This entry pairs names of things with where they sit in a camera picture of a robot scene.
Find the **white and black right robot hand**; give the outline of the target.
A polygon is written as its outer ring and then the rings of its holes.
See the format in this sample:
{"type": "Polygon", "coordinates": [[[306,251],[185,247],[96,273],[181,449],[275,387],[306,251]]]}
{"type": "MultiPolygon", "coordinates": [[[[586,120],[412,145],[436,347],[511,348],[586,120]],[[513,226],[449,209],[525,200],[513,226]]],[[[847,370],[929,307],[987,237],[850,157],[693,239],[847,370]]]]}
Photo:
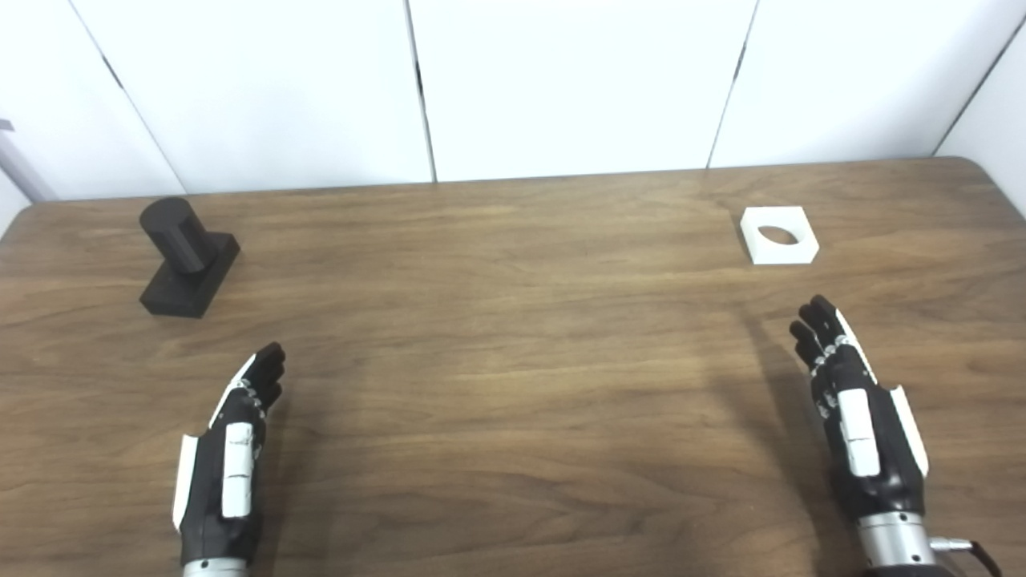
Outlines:
{"type": "Polygon", "coordinates": [[[839,308],[816,295],[789,331],[830,454],[829,476],[851,521],[926,512],[928,451],[902,385],[883,385],[839,308]]]}

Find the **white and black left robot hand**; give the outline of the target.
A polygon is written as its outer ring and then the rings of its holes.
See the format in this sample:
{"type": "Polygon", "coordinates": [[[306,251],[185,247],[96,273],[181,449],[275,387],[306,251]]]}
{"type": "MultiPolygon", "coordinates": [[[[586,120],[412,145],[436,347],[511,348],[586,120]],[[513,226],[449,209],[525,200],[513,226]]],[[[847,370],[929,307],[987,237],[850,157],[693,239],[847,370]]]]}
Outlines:
{"type": "Polygon", "coordinates": [[[249,576],[263,530],[259,461],[282,395],[285,350],[271,342],[228,380],[208,427],[180,443],[172,525],[184,576],[249,576]]]}

